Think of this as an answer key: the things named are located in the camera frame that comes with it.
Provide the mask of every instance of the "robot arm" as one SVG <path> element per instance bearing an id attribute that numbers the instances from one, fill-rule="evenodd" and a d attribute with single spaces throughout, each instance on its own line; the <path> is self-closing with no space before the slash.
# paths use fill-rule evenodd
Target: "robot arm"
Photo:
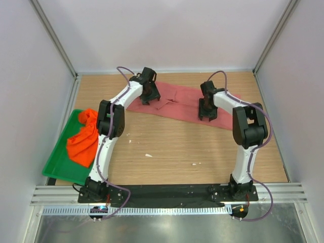
<path id="1" fill-rule="evenodd" d="M 114 116 L 113 116 L 113 132 L 110 138 L 107 138 L 105 141 L 105 145 L 102 146 L 99 156 L 99 168 L 104 178 L 108 178 L 108 168 L 109 162 L 112 155 L 113 148 L 118 140 L 118 137 L 123 133 L 125 127 L 125 109 L 139 96 L 143 93 L 143 86 L 136 82 L 130 81 L 130 89 L 129 91 L 121 98 L 124 92 L 126 92 L 128 87 L 125 87 L 116 97 L 112 98 L 108 102 L 103 100 L 99 106 L 98 112 L 98 132 L 99 132 L 99 139 L 98 139 L 98 148 L 96 153 L 95 162 L 97 161 L 98 152 L 101 147 L 101 144 L 105 137 L 108 135 L 109 126 L 110 126 L 110 106 L 111 103 L 117 99 L 117 102 L 114 104 Z M 96 182 L 102 182 L 101 177 L 98 175 L 97 167 L 94 165 L 90 171 L 89 176 L 92 180 Z"/>
<path id="2" fill-rule="evenodd" d="M 129 87 L 125 87 L 116 97 L 109 101 L 102 100 L 99 105 L 97 129 L 99 133 L 98 148 L 94 165 L 85 181 L 85 186 L 80 189 L 80 203 L 90 203 L 93 200 L 101 201 L 107 196 L 107 185 L 102 177 L 108 178 L 108 168 L 113 148 L 125 128 L 125 109 L 137 98 L 140 97 L 143 105 L 149 101 L 160 99 L 160 94 L 155 85 L 156 72 L 144 67 L 142 73 L 130 78 Z M 112 106 L 113 116 L 111 120 L 110 109 Z M 108 136 L 110 123 L 112 131 Z M 97 171 L 97 158 L 101 176 Z"/>
<path id="3" fill-rule="evenodd" d="M 235 168 L 230 176 L 229 186 L 234 198 L 245 196 L 251 191 L 253 182 L 248 175 L 248 164 L 251 151 L 263 143 L 268 136 L 267 125 L 264 115 L 257 109 L 248 106 L 247 102 L 233 97 L 225 89 L 216 89 L 212 81 L 207 81 L 200 86 L 204 98 L 199 99 L 198 116 L 204 116 L 209 121 L 217 118 L 217 109 L 220 107 L 233 115 L 233 138 L 237 143 L 237 155 Z M 254 105 L 262 108 L 260 103 Z M 254 150 L 250 163 L 250 174 L 252 174 L 254 161 L 258 149 Z"/>

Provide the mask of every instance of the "pink towel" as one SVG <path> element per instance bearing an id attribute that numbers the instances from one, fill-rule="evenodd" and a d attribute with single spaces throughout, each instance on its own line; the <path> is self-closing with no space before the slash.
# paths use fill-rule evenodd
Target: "pink towel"
<path id="1" fill-rule="evenodd" d="M 137 98 L 127 110 L 232 130 L 232 115 L 221 108 L 218 108 L 215 120 L 198 118 L 198 100 L 203 98 L 200 89 L 162 82 L 156 82 L 156 86 L 161 95 L 160 101 L 152 100 L 150 105 L 142 105 L 140 98 Z"/>

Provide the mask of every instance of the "white wall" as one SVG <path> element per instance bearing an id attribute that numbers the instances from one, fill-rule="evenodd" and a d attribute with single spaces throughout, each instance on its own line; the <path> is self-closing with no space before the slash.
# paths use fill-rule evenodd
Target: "white wall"
<path id="1" fill-rule="evenodd" d="M 27 0 L 0 2 L 0 235 L 19 242 L 72 85 Z"/>
<path id="2" fill-rule="evenodd" d="M 258 73 L 292 181 L 324 225 L 324 2 L 300 1 Z"/>
<path id="3" fill-rule="evenodd" d="M 78 72 L 255 67 L 288 0 L 39 0 Z"/>

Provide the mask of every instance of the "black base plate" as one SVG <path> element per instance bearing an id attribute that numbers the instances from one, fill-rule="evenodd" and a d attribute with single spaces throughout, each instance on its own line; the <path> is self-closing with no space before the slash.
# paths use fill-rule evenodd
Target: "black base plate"
<path id="1" fill-rule="evenodd" d="M 223 207 L 224 201 L 246 201 L 233 199 L 227 184 L 192 185 L 129 185 L 122 186 L 131 191 L 127 208 L 214 208 Z M 127 192 L 109 187 L 112 207 L 120 207 Z M 258 201 L 255 186 L 248 193 L 249 201 Z"/>

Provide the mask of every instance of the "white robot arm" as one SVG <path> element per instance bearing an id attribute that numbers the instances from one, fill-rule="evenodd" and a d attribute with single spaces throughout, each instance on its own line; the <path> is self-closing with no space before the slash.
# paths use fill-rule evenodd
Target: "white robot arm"
<path id="1" fill-rule="evenodd" d="M 104 178 L 108 178 L 109 162 L 113 148 L 118 137 L 123 133 L 125 127 L 125 110 L 137 98 L 140 97 L 143 105 L 153 99 L 160 99 L 160 94 L 155 85 L 156 72 L 145 67 L 142 73 L 130 79 L 129 86 L 125 87 L 116 97 L 109 101 L 101 101 L 98 111 L 97 128 L 99 132 L 98 148 L 95 157 L 95 164 L 92 167 L 89 177 L 95 182 L 102 182 L 98 174 L 96 161 L 99 156 L 99 168 Z M 112 133 L 107 138 L 110 126 L 110 107 L 113 103 L 113 128 Z M 101 144 L 105 144 L 99 153 Z"/>
<path id="2" fill-rule="evenodd" d="M 121 94 L 123 94 L 127 90 L 127 88 L 128 87 L 125 87 L 116 97 L 112 98 L 111 100 L 109 100 L 109 102 L 107 102 L 107 108 L 108 109 L 110 109 L 111 103 L 114 100 L 117 99 L 117 102 L 115 102 L 115 105 L 116 106 L 118 106 L 118 105 L 122 106 L 124 108 L 124 110 L 125 110 L 125 109 L 127 109 L 127 107 L 137 97 L 141 96 L 142 93 L 143 93 L 143 86 L 141 84 L 139 84 L 136 81 L 130 81 L 130 89 L 129 89 L 129 91 L 119 100 L 118 97 L 121 96 Z M 102 144 L 102 142 L 105 139 L 106 135 L 107 135 L 106 133 L 102 133 L 102 134 L 99 135 L 98 148 L 97 148 L 95 161 L 97 161 L 97 156 L 98 156 L 100 145 Z M 118 137 L 116 136 L 116 137 L 114 137 L 112 139 L 106 139 L 105 145 L 102 147 L 102 149 L 100 151 L 99 167 L 100 167 L 100 171 L 102 173 L 102 176 L 104 178 L 108 178 L 109 162 L 110 162 L 110 158 L 111 158 L 113 148 L 114 148 L 114 146 L 115 146 L 115 144 L 116 144 L 116 142 L 118 140 Z M 97 181 L 97 182 L 102 181 L 101 177 L 98 175 L 97 167 L 95 165 L 92 167 L 89 176 L 94 181 Z"/>
<path id="3" fill-rule="evenodd" d="M 209 120 L 217 118 L 217 109 L 222 108 L 233 116 L 233 138 L 238 145 L 235 168 L 230 175 L 229 186 L 234 198 L 242 197 L 247 191 L 251 191 L 253 182 L 248 174 L 252 175 L 253 166 L 258 149 L 268 136 L 267 125 L 264 115 L 257 109 L 247 105 L 248 103 L 233 98 L 225 89 L 216 89 L 212 81 L 206 81 L 200 86 L 203 98 L 199 99 L 198 117 L 204 116 Z M 262 109 L 260 103 L 254 105 Z M 253 156 L 249 166 L 251 152 Z"/>

